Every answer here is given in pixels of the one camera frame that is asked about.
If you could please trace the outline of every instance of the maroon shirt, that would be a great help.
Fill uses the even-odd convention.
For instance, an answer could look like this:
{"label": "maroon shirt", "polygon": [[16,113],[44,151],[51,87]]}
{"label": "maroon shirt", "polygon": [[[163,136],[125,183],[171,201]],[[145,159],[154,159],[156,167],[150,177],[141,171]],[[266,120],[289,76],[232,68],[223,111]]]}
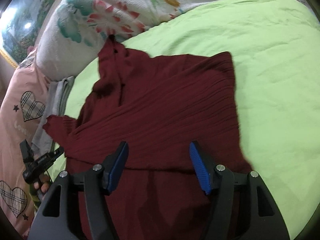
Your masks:
{"label": "maroon shirt", "polygon": [[[67,170],[86,171],[127,141],[126,168],[106,197],[120,239],[198,239],[209,201],[190,142],[234,172],[250,170],[239,147],[230,53],[150,58],[111,38],[99,53],[99,72],[77,120],[50,116],[44,125],[64,147]],[[90,238],[83,194],[80,212]]]}

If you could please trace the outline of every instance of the white blanket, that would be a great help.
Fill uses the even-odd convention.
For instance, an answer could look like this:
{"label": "white blanket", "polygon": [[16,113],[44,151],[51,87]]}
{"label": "white blanket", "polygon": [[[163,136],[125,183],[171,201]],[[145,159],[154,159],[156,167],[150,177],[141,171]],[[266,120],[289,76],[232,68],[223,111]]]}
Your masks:
{"label": "white blanket", "polygon": [[36,63],[51,80],[77,76],[108,35],[124,41],[212,1],[62,0],[41,37]]}

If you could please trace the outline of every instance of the gray towel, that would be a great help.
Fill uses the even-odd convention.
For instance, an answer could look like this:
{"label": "gray towel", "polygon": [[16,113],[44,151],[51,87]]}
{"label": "gray towel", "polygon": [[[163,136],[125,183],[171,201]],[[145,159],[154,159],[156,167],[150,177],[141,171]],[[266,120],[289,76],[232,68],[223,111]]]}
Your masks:
{"label": "gray towel", "polygon": [[34,152],[35,159],[53,150],[54,142],[52,138],[44,131],[42,126],[47,122],[47,117],[49,115],[64,114],[66,102],[74,80],[74,77],[68,77],[60,82],[51,82],[49,85],[48,99],[45,105],[44,113],[32,139],[31,149]]}

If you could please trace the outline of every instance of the landscape picture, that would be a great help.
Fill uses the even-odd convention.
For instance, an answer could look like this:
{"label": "landscape picture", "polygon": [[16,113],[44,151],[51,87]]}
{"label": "landscape picture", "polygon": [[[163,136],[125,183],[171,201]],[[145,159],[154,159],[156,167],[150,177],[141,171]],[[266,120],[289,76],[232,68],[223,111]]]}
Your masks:
{"label": "landscape picture", "polygon": [[55,0],[12,0],[0,19],[0,49],[18,64],[35,45]]}

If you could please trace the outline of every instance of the silver screw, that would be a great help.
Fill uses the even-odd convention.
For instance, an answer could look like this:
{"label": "silver screw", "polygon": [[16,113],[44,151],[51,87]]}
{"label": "silver screw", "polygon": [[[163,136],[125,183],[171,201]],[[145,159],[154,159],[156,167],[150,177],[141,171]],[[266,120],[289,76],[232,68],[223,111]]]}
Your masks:
{"label": "silver screw", "polygon": [[217,165],[217,170],[218,171],[224,171],[226,168],[222,164]]}
{"label": "silver screw", "polygon": [[96,165],[93,166],[93,170],[94,171],[99,171],[99,170],[101,170],[101,168],[102,168],[101,164],[96,164]]}
{"label": "silver screw", "polygon": [[257,173],[256,171],[251,171],[250,172],[250,175],[254,178],[258,177],[259,176],[259,173]]}
{"label": "silver screw", "polygon": [[62,177],[62,178],[66,177],[67,175],[68,175],[68,172],[67,172],[67,171],[61,171],[61,172],[59,173],[59,176]]}

